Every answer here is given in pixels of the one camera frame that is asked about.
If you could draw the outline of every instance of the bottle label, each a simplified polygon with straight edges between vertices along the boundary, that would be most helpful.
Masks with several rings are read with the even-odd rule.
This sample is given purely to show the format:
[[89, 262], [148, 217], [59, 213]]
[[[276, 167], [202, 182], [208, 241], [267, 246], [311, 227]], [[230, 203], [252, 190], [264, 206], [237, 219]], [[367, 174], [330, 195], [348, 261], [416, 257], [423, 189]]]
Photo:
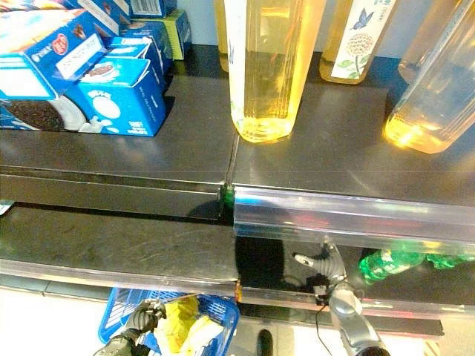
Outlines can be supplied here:
[[332, 76], [359, 79], [397, 0], [354, 0]]
[[243, 129], [247, 0], [225, 0], [224, 6], [228, 36], [231, 113], [237, 128]]

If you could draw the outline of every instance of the stacked boxes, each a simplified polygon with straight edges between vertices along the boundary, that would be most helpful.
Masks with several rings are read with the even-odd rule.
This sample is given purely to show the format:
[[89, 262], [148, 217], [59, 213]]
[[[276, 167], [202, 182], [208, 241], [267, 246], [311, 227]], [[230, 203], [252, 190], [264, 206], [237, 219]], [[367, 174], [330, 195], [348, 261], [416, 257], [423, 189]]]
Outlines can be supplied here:
[[[166, 115], [167, 70], [191, 43], [186, 14], [176, 10], [167, 18], [133, 21], [120, 30], [130, 19], [128, 0], [51, 2], [89, 7], [91, 13], [100, 3], [105, 11], [96, 11], [96, 17], [85, 10], [0, 14], [27, 19], [26, 31], [0, 33], [0, 45], [7, 44], [0, 48], [8, 49], [0, 53], [0, 128], [155, 135]], [[60, 13], [69, 14], [67, 20], [61, 22]], [[29, 31], [34, 16], [44, 24]], [[15, 22], [8, 28], [17, 27]]]

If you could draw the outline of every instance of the white wall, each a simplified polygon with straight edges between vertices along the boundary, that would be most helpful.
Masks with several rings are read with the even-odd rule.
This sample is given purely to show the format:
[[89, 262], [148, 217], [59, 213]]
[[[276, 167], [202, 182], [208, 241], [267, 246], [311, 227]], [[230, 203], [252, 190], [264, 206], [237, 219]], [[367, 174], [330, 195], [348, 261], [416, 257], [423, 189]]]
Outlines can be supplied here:
[[[432, 0], [399, 0], [378, 55], [399, 58], [410, 44], [431, 3]], [[213, 0], [177, 0], [177, 4], [188, 13], [193, 42], [200, 45], [215, 45]], [[323, 48], [334, 6], [335, 0], [327, 0], [315, 50], [321, 51]]]

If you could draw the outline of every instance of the shelf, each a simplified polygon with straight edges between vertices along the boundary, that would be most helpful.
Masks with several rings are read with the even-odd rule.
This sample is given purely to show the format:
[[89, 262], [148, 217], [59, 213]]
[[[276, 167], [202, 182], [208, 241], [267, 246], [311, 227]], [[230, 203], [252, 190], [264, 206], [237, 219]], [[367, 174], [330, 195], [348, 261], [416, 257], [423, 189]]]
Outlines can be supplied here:
[[[166, 289], [233, 297], [243, 303], [315, 310], [315, 271], [294, 252], [320, 244], [236, 238], [231, 226], [141, 214], [14, 205], [0, 217], [0, 274], [90, 286]], [[475, 317], [475, 263], [438, 271], [430, 263], [366, 286], [362, 249], [341, 246], [349, 281], [364, 292], [366, 315]]]
[[237, 233], [475, 254], [475, 127], [440, 154], [387, 142], [384, 120], [407, 87], [397, 64], [377, 58], [361, 85], [334, 85], [313, 57], [292, 133], [239, 138]]
[[228, 226], [14, 206], [0, 232], [2, 274], [224, 295], [238, 279]]
[[[242, 268], [237, 261], [244, 285], [243, 303], [320, 309], [315, 304], [311, 288], [319, 281], [315, 278], [315, 271], [297, 263], [292, 256], [294, 252], [315, 256], [320, 253], [320, 244], [242, 237], [239, 244], [236, 251], [246, 246], [248, 263], [254, 264], [254, 268]], [[437, 270], [432, 263], [424, 262], [368, 286], [358, 270], [358, 262], [365, 250], [349, 246], [339, 246], [338, 249], [347, 269], [348, 281], [364, 295], [365, 315], [422, 319], [475, 317], [475, 263]], [[274, 251], [274, 254], [266, 258], [268, 251]]]
[[173, 71], [155, 137], [0, 130], [0, 199], [217, 219], [235, 135], [229, 83], [212, 46]]
[[397, 63], [377, 58], [362, 85], [334, 85], [315, 78], [315, 55], [292, 133], [260, 145], [240, 138], [233, 183], [475, 206], [475, 127], [433, 155], [382, 137], [384, 119], [404, 90]]

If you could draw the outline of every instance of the butterfly illustration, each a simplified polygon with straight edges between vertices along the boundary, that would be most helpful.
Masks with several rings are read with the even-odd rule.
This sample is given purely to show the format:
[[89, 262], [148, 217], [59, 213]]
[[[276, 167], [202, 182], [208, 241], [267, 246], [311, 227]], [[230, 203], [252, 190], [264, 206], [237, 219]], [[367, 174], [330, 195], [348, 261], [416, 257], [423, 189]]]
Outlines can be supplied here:
[[373, 17], [373, 14], [374, 14], [374, 11], [370, 15], [367, 15], [366, 9], [363, 8], [361, 14], [359, 15], [359, 21], [355, 23], [352, 30], [359, 30], [360, 28], [365, 27], [368, 24], [368, 22], [371, 20], [371, 18]]

